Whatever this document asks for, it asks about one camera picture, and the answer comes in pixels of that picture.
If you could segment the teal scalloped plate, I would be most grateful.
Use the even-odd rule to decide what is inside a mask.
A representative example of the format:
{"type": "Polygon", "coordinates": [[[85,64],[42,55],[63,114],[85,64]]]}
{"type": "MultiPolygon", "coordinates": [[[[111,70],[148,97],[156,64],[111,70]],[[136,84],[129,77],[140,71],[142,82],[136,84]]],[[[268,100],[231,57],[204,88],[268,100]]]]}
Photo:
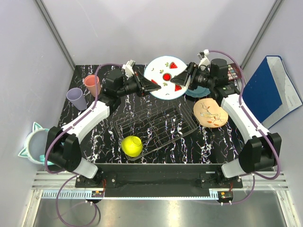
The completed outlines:
{"type": "Polygon", "coordinates": [[[198,86],[194,90],[188,89],[186,95],[194,98],[202,98],[210,94],[210,90],[205,87],[198,86]]]}

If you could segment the white plate with strawberries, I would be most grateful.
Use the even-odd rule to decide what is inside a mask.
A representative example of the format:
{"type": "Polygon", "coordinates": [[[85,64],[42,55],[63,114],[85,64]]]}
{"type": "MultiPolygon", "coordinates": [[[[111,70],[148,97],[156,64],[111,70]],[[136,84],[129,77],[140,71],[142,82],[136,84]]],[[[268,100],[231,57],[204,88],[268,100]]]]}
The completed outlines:
{"type": "Polygon", "coordinates": [[[151,94],[162,100],[172,100],[181,97],[188,89],[186,85],[178,85],[171,79],[182,73],[187,65],[179,58],[161,56],[152,60],[145,68],[144,77],[161,86],[161,89],[152,91],[151,94]]]}

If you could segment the beige speckled plate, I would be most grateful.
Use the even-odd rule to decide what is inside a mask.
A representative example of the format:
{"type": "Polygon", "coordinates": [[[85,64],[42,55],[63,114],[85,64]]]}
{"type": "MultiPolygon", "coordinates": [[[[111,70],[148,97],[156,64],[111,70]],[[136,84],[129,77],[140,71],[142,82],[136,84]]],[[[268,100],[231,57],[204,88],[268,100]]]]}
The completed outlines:
{"type": "Polygon", "coordinates": [[[228,121],[228,114],[212,98],[203,98],[193,107],[193,113],[200,125],[208,128],[219,128],[228,121]]]}

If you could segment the grey wire dish rack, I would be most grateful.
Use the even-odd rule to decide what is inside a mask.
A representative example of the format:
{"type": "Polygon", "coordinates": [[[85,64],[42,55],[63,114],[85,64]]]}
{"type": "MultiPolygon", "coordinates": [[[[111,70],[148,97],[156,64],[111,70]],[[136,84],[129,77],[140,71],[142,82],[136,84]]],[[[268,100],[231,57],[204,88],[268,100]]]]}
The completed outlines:
{"type": "Polygon", "coordinates": [[[130,161],[158,151],[198,128],[198,122],[183,97],[173,100],[152,98],[113,117],[112,122],[120,140],[128,136],[141,139],[143,150],[137,157],[126,155],[130,161]]]}

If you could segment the yellow-green bowl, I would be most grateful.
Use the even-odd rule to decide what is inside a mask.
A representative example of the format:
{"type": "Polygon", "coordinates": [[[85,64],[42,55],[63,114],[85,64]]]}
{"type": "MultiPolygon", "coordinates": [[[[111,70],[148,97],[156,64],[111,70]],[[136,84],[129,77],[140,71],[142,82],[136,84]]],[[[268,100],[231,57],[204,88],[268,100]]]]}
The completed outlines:
{"type": "Polygon", "coordinates": [[[130,157],[137,157],[141,154],[143,143],[137,136],[128,136],[121,142],[123,152],[130,157]]]}

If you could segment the lilac cup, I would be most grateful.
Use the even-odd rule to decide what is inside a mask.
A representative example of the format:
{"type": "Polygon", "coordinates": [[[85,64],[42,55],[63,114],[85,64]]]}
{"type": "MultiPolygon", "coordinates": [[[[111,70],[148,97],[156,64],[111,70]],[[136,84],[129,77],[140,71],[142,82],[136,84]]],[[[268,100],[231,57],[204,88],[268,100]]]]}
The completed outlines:
{"type": "Polygon", "coordinates": [[[67,94],[66,98],[79,110],[83,111],[87,108],[87,103],[85,97],[83,95],[83,91],[78,88],[74,87],[70,89],[67,94]]]}

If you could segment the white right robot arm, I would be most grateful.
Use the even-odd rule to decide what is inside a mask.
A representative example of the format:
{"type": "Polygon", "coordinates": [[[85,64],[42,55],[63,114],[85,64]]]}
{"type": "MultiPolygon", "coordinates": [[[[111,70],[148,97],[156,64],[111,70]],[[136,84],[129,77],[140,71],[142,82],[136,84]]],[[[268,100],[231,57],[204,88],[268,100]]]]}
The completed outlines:
{"type": "Polygon", "coordinates": [[[260,171],[277,167],[276,179],[281,172],[279,152],[282,139],[278,133],[270,133],[251,113],[242,99],[242,93],[229,82],[229,67],[224,59],[213,59],[210,69],[202,69],[195,63],[190,63],[180,74],[171,79],[178,85],[189,85],[189,89],[197,86],[206,87],[211,97],[227,112],[245,141],[238,158],[221,166],[221,172],[215,175],[219,187],[226,187],[236,176],[256,174],[260,171]]]}

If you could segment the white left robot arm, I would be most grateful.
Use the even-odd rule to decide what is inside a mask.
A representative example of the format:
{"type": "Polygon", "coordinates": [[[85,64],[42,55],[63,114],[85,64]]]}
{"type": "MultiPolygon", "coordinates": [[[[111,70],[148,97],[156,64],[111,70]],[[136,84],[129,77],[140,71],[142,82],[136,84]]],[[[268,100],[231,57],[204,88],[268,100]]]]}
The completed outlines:
{"type": "Polygon", "coordinates": [[[120,70],[110,72],[95,102],[75,120],[62,128],[52,127],[47,136],[45,165],[55,164],[64,171],[86,177],[91,187],[102,183],[98,167],[83,158],[80,143],[102,120],[109,117],[121,104],[121,97],[136,93],[145,96],[159,90],[160,85],[151,82],[140,72],[125,79],[120,70]]]}

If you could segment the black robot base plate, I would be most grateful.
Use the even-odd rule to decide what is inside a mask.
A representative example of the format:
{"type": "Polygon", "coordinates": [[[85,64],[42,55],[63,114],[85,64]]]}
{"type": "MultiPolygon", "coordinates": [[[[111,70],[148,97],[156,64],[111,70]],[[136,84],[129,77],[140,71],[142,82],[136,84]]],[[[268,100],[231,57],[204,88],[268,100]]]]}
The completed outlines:
{"type": "Polygon", "coordinates": [[[94,180],[81,176],[77,188],[105,186],[105,198],[211,198],[210,190],[241,189],[238,177],[224,179],[220,164],[98,164],[94,180]]]}

